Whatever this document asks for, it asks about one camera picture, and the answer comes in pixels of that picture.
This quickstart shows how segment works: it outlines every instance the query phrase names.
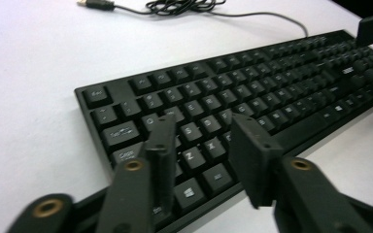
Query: space bar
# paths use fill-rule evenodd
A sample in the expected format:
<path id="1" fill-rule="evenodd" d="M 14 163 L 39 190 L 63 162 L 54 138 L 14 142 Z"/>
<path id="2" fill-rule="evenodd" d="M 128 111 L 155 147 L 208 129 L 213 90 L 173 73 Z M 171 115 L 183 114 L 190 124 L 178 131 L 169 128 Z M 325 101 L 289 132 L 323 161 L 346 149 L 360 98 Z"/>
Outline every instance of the space bar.
<path id="1" fill-rule="evenodd" d="M 315 113 L 272 137 L 283 147 L 284 152 L 288 152 L 324 130 L 327 126 L 325 119 Z"/>

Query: keyboard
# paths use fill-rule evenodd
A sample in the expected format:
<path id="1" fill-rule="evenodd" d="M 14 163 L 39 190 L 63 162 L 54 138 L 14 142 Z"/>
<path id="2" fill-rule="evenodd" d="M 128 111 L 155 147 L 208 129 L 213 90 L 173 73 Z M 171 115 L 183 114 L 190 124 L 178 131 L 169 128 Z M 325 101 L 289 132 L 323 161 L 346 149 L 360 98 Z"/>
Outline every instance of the keyboard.
<path id="1" fill-rule="evenodd" d="M 373 107 L 373 50 L 333 31 L 96 83 L 75 90 L 109 173 L 137 155 L 157 119 L 177 121 L 175 205 L 153 208 L 176 232 L 240 192 L 228 162 L 232 113 L 297 156 Z"/>

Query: keyboard cable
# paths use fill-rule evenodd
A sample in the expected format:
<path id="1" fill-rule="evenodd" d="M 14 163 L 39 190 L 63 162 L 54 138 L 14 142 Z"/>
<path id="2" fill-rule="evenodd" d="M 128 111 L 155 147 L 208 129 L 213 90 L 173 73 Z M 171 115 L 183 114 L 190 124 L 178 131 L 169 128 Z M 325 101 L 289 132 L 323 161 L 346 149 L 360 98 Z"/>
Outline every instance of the keyboard cable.
<path id="1" fill-rule="evenodd" d="M 217 5 L 222 5 L 226 0 L 156 0 L 146 4 L 148 9 L 145 12 L 139 12 L 130 8 L 126 8 L 120 5 L 115 5 L 115 2 L 108 0 L 78 0 L 78 5 L 98 9 L 103 11 L 113 11 L 114 9 L 124 10 L 130 13 L 137 15 L 157 15 L 161 17 L 175 17 L 185 12 L 196 12 L 196 13 L 207 13 L 217 17 L 252 17 L 252 16 L 271 16 L 271 17 L 280 17 L 287 21 L 290 21 L 299 27 L 301 27 L 304 32 L 305 37 L 308 37 L 308 30 L 304 24 L 301 22 L 283 16 L 278 13 L 271 12 L 255 12 L 255 13 L 246 13 L 239 15 L 230 15 L 223 13 L 213 12 L 213 9 Z"/>

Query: usb connector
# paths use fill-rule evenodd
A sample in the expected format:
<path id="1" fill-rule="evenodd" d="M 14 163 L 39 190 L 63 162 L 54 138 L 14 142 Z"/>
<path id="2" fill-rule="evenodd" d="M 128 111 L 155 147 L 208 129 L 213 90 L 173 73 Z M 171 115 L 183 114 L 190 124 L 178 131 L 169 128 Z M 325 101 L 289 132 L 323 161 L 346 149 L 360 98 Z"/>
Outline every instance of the usb connector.
<path id="1" fill-rule="evenodd" d="M 113 11 L 115 3 L 107 0 L 78 0 L 77 4 L 82 7 L 99 9 L 103 11 Z"/>

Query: white surface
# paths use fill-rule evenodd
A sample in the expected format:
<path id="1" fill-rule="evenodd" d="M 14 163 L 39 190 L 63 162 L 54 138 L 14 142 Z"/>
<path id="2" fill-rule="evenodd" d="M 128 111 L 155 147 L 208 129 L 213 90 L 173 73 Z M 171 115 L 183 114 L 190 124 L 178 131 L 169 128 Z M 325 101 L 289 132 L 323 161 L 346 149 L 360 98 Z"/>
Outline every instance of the white surface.
<path id="1" fill-rule="evenodd" d="M 118 1 L 140 10 L 146 2 Z M 281 13 L 311 35 L 356 34 L 359 21 L 325 0 L 229 0 L 219 11 Z M 76 87 L 302 36 L 275 17 L 162 19 L 79 8 L 73 0 L 0 1 L 0 232 L 40 196 L 63 192 L 79 201 L 107 185 Z M 373 110 L 303 155 L 341 191 L 373 205 Z M 183 232 L 276 232 L 272 209 L 257 212 L 244 197 Z"/>

